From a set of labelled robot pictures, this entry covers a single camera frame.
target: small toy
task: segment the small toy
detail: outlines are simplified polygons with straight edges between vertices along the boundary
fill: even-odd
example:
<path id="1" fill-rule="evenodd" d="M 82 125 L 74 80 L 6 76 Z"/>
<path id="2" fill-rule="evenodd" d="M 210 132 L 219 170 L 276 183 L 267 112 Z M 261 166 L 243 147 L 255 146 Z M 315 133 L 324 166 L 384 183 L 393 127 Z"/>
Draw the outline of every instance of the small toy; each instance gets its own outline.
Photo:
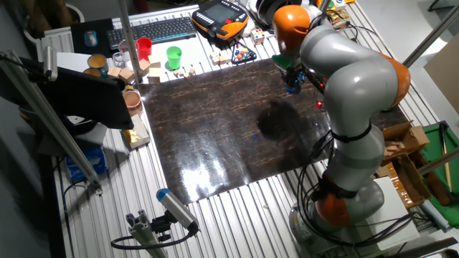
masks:
<path id="1" fill-rule="evenodd" d="M 237 43 L 232 50 L 231 63 L 234 65 L 242 64 L 257 59 L 257 54 L 252 50 L 249 50 L 242 43 Z"/>
<path id="2" fill-rule="evenodd" d="M 344 0 L 334 0 L 333 3 L 334 3 L 335 8 L 336 8 L 335 11 L 344 10 L 344 8 L 346 8 L 346 5 L 347 5 L 346 1 L 344 1 Z"/>
<path id="3" fill-rule="evenodd" d="M 145 59 L 142 59 L 138 65 L 141 67 L 141 75 L 142 76 L 145 76 L 148 74 L 148 69 L 150 68 L 150 62 L 145 60 Z"/>
<path id="4" fill-rule="evenodd" d="M 148 70 L 148 81 L 150 83 L 160 83 L 161 68 L 150 68 Z"/>
<path id="5" fill-rule="evenodd" d="M 262 44 L 265 41 L 265 33 L 261 29 L 254 29 L 250 34 L 250 39 L 254 46 Z"/>
<path id="6" fill-rule="evenodd" d="M 118 75 L 121 72 L 121 68 L 119 67 L 110 67 L 110 69 L 107 72 L 107 75 L 110 79 L 115 79 L 118 78 Z"/>
<path id="7" fill-rule="evenodd" d="M 149 55 L 148 60 L 150 62 L 150 68 L 161 68 L 161 60 L 158 56 Z"/>
<path id="8" fill-rule="evenodd" d="M 124 83 L 129 85 L 134 82 L 134 80 L 136 79 L 136 76 L 131 70 L 129 70 L 128 68 L 124 68 L 118 74 L 118 79 L 121 79 L 122 81 L 124 81 Z"/>

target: orange cap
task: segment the orange cap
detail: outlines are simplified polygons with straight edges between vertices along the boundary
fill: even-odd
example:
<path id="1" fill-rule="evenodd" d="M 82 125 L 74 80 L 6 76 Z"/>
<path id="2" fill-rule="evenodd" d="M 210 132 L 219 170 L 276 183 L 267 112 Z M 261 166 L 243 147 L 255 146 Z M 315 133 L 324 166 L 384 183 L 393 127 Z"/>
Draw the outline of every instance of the orange cap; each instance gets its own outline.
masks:
<path id="1" fill-rule="evenodd" d="M 298 5 L 279 8 L 273 17 L 273 29 L 280 53 L 298 49 L 311 23 L 308 12 Z"/>
<path id="2" fill-rule="evenodd" d="M 386 59 L 391 63 L 391 65 L 395 69 L 395 72 L 397 73 L 399 89 L 397 91 L 397 97 L 395 98 L 394 104 L 392 104 L 392 107 L 394 107 L 398 105 L 400 101 L 403 100 L 405 95 L 408 93 L 408 90 L 410 90 L 410 85 L 411 85 L 410 71 L 408 70 L 407 67 L 399 63 L 397 60 L 391 57 L 388 57 L 385 54 L 382 54 L 382 56 L 386 57 Z"/>

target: metal pole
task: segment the metal pole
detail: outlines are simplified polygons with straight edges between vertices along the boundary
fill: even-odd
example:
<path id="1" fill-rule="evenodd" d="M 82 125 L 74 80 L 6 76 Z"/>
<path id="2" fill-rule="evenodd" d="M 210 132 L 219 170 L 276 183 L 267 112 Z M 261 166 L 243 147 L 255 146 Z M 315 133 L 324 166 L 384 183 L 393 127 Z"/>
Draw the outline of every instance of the metal pole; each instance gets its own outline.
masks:
<path id="1" fill-rule="evenodd" d="M 13 51 L 8 51 L 8 58 L 18 63 L 21 60 Z M 14 86 L 24 96 L 29 105 L 35 110 L 49 131 L 56 137 L 57 141 L 64 148 L 67 154 L 72 157 L 75 164 L 83 172 L 86 178 L 91 182 L 96 190 L 100 191 L 100 180 L 93 166 L 89 163 L 80 147 L 73 140 L 70 133 L 62 124 L 56 112 L 43 95 L 42 91 L 35 83 L 29 81 L 29 77 L 23 68 L 6 60 L 0 61 L 0 68 L 8 75 Z"/>
<path id="2" fill-rule="evenodd" d="M 424 54 L 430 45 L 458 18 L 459 16 L 459 4 L 448 13 L 448 15 L 438 24 L 432 32 L 417 46 L 417 48 L 409 55 L 409 57 L 403 62 L 403 65 L 410 68 L 416 60 Z"/>
<path id="3" fill-rule="evenodd" d="M 455 150 L 448 152 L 445 155 L 439 157 L 438 159 L 424 165 L 417 171 L 421 176 L 424 176 L 426 173 L 434 171 L 436 168 L 439 168 L 445 165 L 447 162 L 450 162 L 456 158 L 459 158 L 459 148 L 456 148 Z"/>
<path id="4" fill-rule="evenodd" d="M 319 6 L 319 10 L 321 10 L 322 13 L 326 13 L 330 2 L 331 0 L 322 0 L 321 5 Z"/>
<path id="5" fill-rule="evenodd" d="M 131 23 L 129 22 L 128 5 L 126 4 L 126 0 L 118 0 L 118 3 L 120 4 L 120 20 L 123 26 L 124 38 L 126 39 L 126 43 L 128 43 L 129 55 L 131 56 L 134 75 L 136 76 L 136 83 L 139 85 L 142 83 L 141 66 L 138 63 L 136 42 L 134 42 L 134 35 L 132 34 Z"/>

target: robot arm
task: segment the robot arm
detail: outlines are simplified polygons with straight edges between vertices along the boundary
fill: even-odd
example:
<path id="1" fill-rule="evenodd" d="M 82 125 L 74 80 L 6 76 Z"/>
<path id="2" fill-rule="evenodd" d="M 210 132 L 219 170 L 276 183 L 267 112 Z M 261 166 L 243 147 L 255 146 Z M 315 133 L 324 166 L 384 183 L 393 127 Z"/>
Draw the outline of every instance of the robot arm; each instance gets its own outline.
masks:
<path id="1" fill-rule="evenodd" d="M 273 29 L 283 56 L 328 78 L 323 95 L 334 150 L 311 216 L 333 231 L 371 216 L 384 203 L 382 190 L 369 179 L 382 161 L 384 139 L 369 119 L 399 103 L 410 74 L 399 62 L 341 36 L 311 10 L 284 6 L 274 15 Z"/>

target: cardboard box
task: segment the cardboard box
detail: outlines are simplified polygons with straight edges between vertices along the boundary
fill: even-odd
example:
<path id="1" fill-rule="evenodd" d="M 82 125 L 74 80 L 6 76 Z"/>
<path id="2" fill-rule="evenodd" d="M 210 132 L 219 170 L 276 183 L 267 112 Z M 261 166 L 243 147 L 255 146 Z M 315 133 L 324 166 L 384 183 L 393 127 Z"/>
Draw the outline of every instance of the cardboard box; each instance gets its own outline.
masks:
<path id="1" fill-rule="evenodd" d="M 459 34 L 456 34 L 437 54 L 432 54 L 432 56 L 424 69 L 446 100 L 459 113 L 459 87 L 456 83 L 456 75 L 459 72 Z"/>
<path id="2" fill-rule="evenodd" d="M 141 68 L 141 75 L 145 76 L 148 74 L 148 69 L 150 69 L 150 62 L 148 62 L 145 59 L 142 59 L 139 63 L 138 66 Z"/>
<path id="3" fill-rule="evenodd" d="M 377 170 L 379 177 L 389 176 L 407 209 L 416 207 L 432 196 L 421 175 L 406 153 L 391 157 Z"/>
<path id="4" fill-rule="evenodd" d="M 110 79 L 116 79 L 118 78 L 118 75 L 120 74 L 121 72 L 121 68 L 118 68 L 118 67 L 110 67 L 110 69 L 108 70 L 108 77 Z"/>
<path id="5" fill-rule="evenodd" d="M 124 81 L 125 84 L 129 85 L 134 82 L 134 80 L 136 79 L 136 76 L 128 68 L 124 68 L 118 74 L 118 79 L 121 79 L 122 81 Z"/>
<path id="6" fill-rule="evenodd" d="M 161 59 L 156 55 L 149 55 L 148 61 L 150 62 L 150 68 L 161 68 Z"/>
<path id="7" fill-rule="evenodd" d="M 384 160 L 401 153 L 410 154 L 429 143 L 422 127 L 411 127 L 411 121 L 385 128 L 382 131 L 385 141 Z"/>
<path id="8" fill-rule="evenodd" d="M 160 83 L 161 68 L 150 68 L 148 70 L 148 81 L 150 83 Z"/>

